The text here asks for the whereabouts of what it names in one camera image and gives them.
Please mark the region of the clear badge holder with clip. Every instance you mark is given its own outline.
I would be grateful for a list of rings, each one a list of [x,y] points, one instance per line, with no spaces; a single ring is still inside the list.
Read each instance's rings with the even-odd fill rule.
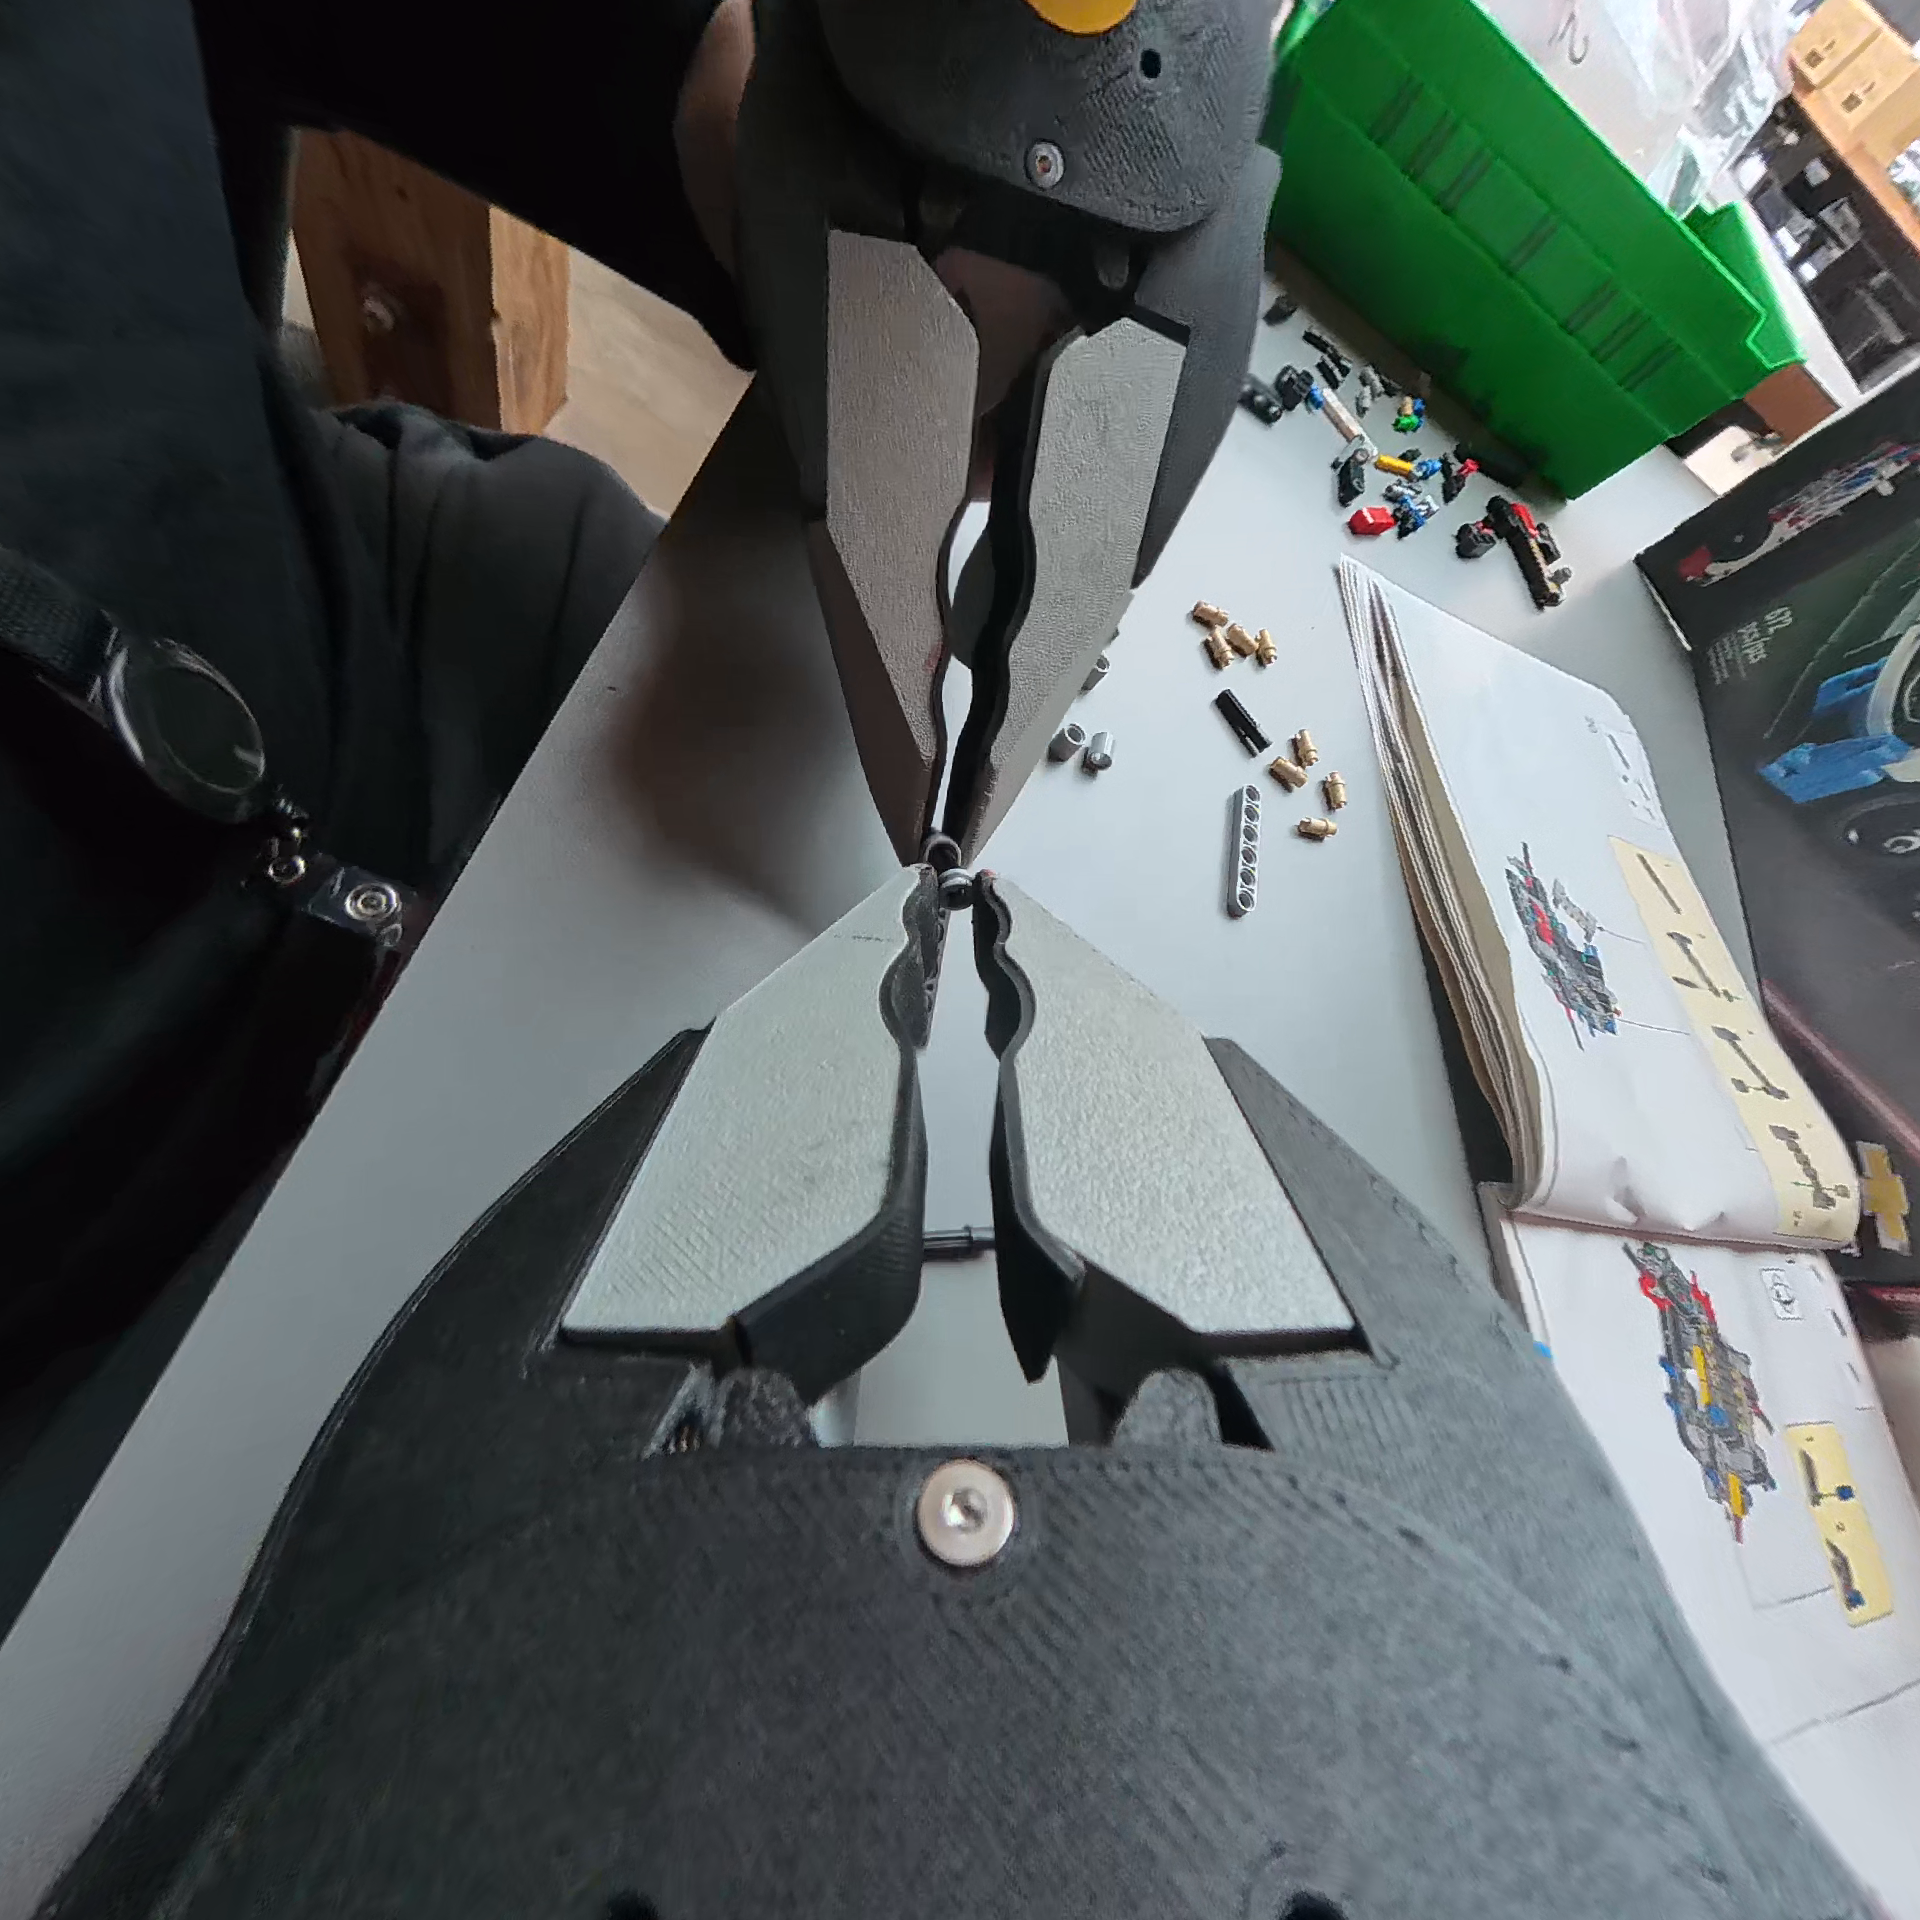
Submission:
[[[316,1013],[326,1035],[302,1085],[314,1119],[416,957],[433,896],[326,852],[314,817],[291,790],[274,790],[259,830],[253,891],[292,920],[302,1008]]]

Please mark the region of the open lego instruction booklet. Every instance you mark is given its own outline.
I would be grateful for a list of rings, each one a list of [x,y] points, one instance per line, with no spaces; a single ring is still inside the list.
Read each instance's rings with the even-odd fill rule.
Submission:
[[[1338,561],[1429,951],[1512,1147],[1486,1195],[1574,1406],[1760,1745],[1916,1738],[1916,1492],[1831,1251],[1856,1161],[1774,1041],[1627,710]]]

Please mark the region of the black round badge reel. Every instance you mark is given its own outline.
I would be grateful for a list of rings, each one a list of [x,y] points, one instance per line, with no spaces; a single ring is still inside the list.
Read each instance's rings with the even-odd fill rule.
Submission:
[[[267,726],[203,654],[157,631],[111,631],[102,718],[183,810],[227,830],[272,810]]]

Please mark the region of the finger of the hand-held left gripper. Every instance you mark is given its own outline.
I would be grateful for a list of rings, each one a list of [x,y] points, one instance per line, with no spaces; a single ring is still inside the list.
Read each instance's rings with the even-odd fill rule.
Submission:
[[[912,239],[831,231],[824,623],[898,865],[944,771],[944,540],[971,497],[981,342]]]
[[[985,508],[994,588],[944,783],[966,858],[985,852],[1135,607],[1182,366],[1182,342],[1117,315],[1036,371],[1030,439],[996,455]]]

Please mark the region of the pile of loose lego pieces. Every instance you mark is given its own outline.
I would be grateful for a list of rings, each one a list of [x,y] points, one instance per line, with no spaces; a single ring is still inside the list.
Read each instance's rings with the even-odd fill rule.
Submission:
[[[1463,561],[1512,557],[1537,610],[1566,607],[1574,561],[1551,516],[1520,497],[1520,470],[1491,439],[1451,439],[1433,379],[1391,375],[1343,348],[1288,290],[1262,321],[1278,348],[1241,379],[1241,413],[1262,431],[1320,419],[1332,431],[1332,508],[1349,540],[1413,540],[1445,528]]]

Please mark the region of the black lego set box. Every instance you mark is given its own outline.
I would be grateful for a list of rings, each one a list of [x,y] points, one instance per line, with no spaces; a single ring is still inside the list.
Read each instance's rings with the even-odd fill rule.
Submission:
[[[1920,371],[1640,554],[1692,654],[1760,1004],[1859,1169],[1845,1277],[1920,1264]]]

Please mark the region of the person's left hand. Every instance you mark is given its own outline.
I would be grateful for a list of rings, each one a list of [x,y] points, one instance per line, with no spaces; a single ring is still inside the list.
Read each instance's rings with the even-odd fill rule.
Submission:
[[[705,236],[705,252],[720,264],[720,278],[740,278],[733,264],[733,222],[740,222],[740,98],[756,58],[756,15],[752,0],[720,0],[689,58],[684,96],[678,96],[678,165],[684,193],[695,209],[695,231]]]

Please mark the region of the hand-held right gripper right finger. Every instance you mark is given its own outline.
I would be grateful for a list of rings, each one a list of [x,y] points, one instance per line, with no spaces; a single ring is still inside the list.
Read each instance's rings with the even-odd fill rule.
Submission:
[[[1030,1379],[1362,1350],[1211,1041],[1002,873],[973,880],[996,1308]]]

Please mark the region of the green plastic bin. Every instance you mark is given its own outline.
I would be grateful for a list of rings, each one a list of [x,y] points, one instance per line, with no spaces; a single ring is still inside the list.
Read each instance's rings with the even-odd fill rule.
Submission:
[[[1737,205],[1676,218],[1468,0],[1297,8],[1262,140],[1268,236],[1560,497],[1805,366]]]

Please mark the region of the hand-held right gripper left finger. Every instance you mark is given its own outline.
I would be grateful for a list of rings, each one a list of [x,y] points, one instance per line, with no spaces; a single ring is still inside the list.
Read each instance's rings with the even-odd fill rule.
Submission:
[[[898,871],[733,997],[642,1153],[556,1331],[860,1372],[925,1297],[940,873]]]

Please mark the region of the wooden cabinet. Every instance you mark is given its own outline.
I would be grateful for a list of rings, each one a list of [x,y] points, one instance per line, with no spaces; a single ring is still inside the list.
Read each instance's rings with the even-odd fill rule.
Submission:
[[[339,406],[542,435],[572,401],[572,252],[347,130],[304,130],[292,246]]]

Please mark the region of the cardboard box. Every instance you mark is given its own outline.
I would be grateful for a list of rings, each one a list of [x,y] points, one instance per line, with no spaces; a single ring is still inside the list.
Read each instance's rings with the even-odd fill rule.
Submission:
[[[1916,41],[1859,0],[1824,0],[1789,35],[1789,96],[1807,98],[1845,140],[1904,150],[1920,137]]]

